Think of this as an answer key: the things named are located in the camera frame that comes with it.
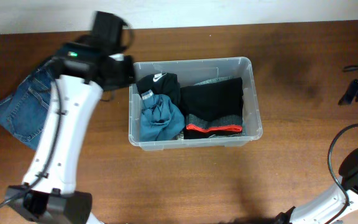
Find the blue denim fabric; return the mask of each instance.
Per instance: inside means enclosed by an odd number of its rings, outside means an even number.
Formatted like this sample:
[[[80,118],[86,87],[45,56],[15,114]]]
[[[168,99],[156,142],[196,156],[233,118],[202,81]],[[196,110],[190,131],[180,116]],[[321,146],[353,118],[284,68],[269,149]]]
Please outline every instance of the blue denim fabric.
[[[7,98],[0,101],[0,125],[36,150],[47,117],[52,74],[41,65]]]
[[[142,94],[142,100],[141,141],[172,140],[185,127],[185,118],[169,96],[155,95],[149,90]]]

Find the white wall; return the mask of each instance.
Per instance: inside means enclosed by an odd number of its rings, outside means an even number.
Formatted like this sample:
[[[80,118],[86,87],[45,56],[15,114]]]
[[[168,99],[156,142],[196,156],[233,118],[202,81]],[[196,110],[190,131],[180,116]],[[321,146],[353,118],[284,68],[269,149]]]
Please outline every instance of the white wall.
[[[0,34],[90,29],[93,12],[133,28],[358,19],[358,0],[0,0]]]

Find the black cloth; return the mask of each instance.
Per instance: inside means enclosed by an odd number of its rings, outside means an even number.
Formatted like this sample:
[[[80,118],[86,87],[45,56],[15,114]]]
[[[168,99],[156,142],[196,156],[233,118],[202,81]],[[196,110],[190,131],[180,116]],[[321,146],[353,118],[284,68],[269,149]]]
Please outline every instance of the black cloth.
[[[176,74],[159,73],[147,75],[136,83],[136,87],[140,95],[152,90],[156,95],[164,94],[169,96],[174,105],[179,106],[180,104],[180,84]]]
[[[242,79],[186,86],[180,89],[180,107],[183,115],[193,114],[205,121],[214,121],[227,115],[242,117]]]
[[[208,133],[202,133],[195,130],[183,130],[184,139],[201,139],[209,138],[212,135],[216,136],[231,136],[233,134],[241,134],[241,131],[210,131]]]

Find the nike logo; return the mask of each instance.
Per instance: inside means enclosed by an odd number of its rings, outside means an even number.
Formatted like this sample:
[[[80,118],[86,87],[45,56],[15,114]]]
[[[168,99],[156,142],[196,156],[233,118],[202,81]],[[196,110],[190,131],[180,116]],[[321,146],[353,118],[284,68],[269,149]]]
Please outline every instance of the nike logo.
[[[153,81],[157,82],[160,78],[162,78],[165,74],[158,73],[154,75]]]

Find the red stripe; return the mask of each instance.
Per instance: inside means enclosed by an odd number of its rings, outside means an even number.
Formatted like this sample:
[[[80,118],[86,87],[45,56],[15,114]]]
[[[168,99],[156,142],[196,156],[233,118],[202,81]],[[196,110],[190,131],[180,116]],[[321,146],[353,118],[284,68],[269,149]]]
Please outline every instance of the red stripe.
[[[226,126],[203,129],[203,128],[200,128],[198,126],[195,126],[194,124],[188,124],[186,126],[186,129],[187,130],[200,131],[202,133],[208,133],[210,131],[236,131],[236,132],[241,132],[242,131],[242,126],[235,125],[235,124],[230,124],[230,125],[226,125]]]

